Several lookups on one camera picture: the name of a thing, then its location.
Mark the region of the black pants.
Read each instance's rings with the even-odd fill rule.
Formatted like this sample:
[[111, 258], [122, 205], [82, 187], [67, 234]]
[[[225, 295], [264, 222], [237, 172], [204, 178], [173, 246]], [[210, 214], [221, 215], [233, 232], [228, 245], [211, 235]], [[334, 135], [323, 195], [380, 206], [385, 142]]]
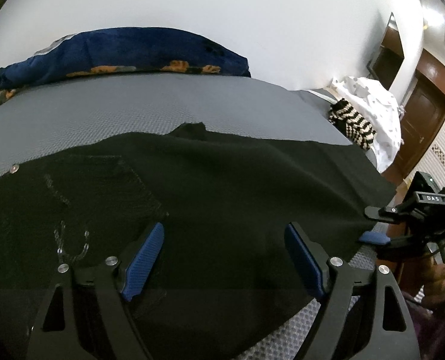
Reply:
[[284, 246], [296, 222], [350, 259], [394, 186], [354, 145], [185, 124], [126, 133], [0, 176], [0, 359], [23, 359], [60, 263], [92, 267], [150, 221], [164, 244], [133, 320], [154, 359], [232, 359], [309, 302]]

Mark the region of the white patterned cloth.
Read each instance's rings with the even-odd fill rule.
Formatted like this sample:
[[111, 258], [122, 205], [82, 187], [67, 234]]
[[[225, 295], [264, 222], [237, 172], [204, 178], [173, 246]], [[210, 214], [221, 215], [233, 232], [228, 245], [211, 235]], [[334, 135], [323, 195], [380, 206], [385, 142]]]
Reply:
[[396, 98], [378, 80], [346, 76], [331, 81], [330, 88], [348, 101], [375, 131], [371, 150], [377, 170], [385, 172], [396, 159], [401, 148], [401, 122]]

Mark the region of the brown wooden door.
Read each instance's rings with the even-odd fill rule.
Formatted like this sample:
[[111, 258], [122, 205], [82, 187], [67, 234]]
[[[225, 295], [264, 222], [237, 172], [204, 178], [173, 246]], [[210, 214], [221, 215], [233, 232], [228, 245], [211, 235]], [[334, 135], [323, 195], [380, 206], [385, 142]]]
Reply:
[[401, 122], [403, 143], [394, 165], [401, 176], [406, 178], [444, 123], [445, 95], [430, 80], [420, 76], [404, 111]]

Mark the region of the black white striped cloth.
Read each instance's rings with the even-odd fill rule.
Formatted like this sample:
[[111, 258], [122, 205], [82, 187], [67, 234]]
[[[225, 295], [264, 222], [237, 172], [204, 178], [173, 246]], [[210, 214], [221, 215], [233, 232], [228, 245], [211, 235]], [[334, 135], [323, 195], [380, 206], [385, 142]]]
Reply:
[[362, 150], [368, 151], [373, 145], [376, 131], [371, 122], [345, 99], [331, 105], [328, 120]]

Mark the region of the blue floral blanket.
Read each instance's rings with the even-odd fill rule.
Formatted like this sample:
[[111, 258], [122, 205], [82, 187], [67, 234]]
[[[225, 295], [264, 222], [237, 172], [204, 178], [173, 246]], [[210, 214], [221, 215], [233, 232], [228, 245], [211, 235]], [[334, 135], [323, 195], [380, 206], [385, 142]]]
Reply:
[[249, 77], [247, 58], [175, 28], [120, 27], [70, 34], [24, 61], [0, 68], [0, 106], [22, 90], [121, 73], [173, 72]]

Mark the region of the dark wall mirror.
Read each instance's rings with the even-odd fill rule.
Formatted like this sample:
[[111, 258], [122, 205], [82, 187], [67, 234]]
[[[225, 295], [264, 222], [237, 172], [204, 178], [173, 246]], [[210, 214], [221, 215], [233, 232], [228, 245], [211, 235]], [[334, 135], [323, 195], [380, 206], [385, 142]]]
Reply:
[[389, 90], [404, 61], [401, 36], [393, 13], [389, 16], [381, 42], [366, 67], [369, 77]]

